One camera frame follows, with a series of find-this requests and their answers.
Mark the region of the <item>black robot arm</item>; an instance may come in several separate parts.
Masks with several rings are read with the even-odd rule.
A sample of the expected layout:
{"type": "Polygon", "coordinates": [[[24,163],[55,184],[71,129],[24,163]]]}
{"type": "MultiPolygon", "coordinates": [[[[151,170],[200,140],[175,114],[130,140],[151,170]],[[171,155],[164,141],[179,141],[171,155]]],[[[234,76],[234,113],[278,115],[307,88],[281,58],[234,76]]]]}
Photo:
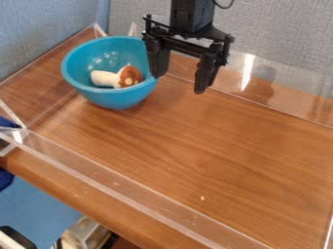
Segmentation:
{"type": "Polygon", "coordinates": [[[168,70],[170,52],[176,51],[199,59],[195,72],[194,92],[200,94],[212,85],[221,66],[229,62],[230,44],[234,37],[214,27],[215,0],[171,0],[168,19],[151,13],[143,17],[150,70],[155,78],[168,70]]]}

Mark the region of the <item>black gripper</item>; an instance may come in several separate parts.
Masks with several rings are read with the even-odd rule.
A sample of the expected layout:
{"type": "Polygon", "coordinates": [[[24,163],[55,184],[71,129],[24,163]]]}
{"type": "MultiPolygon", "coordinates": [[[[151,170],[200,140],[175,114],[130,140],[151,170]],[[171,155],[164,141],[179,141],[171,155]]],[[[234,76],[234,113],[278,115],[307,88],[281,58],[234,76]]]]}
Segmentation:
{"type": "Polygon", "coordinates": [[[198,57],[194,92],[203,93],[214,82],[219,66],[227,63],[234,37],[214,27],[212,13],[172,12],[168,18],[147,14],[143,19],[152,76],[159,78],[167,72],[171,51],[198,57]]]}

